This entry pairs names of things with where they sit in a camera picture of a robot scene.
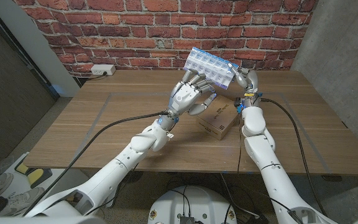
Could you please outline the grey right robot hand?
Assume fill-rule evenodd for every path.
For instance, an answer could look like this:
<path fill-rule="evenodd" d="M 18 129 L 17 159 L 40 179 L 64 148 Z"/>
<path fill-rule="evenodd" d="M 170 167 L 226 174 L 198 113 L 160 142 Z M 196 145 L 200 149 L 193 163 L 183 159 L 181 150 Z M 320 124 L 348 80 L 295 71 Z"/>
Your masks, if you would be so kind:
<path fill-rule="evenodd" d="M 245 107 L 259 106 L 259 80 L 255 70 L 248 68 L 235 67 L 233 64 L 228 63 L 230 71 L 234 74 L 237 83 L 244 89 L 244 102 Z"/>

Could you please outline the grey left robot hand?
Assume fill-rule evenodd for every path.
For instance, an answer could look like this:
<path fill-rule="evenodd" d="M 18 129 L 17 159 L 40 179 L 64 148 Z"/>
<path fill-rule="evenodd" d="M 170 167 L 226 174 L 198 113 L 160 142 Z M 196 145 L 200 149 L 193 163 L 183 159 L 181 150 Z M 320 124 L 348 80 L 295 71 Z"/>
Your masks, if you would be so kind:
<path fill-rule="evenodd" d="M 213 81 L 207 80 L 205 74 L 189 68 L 170 94 L 168 117 L 173 119 L 184 112 L 191 116 L 202 113 L 216 97 L 212 84 Z M 212 94 L 202 104 L 197 104 L 197 99 L 207 91 Z"/>

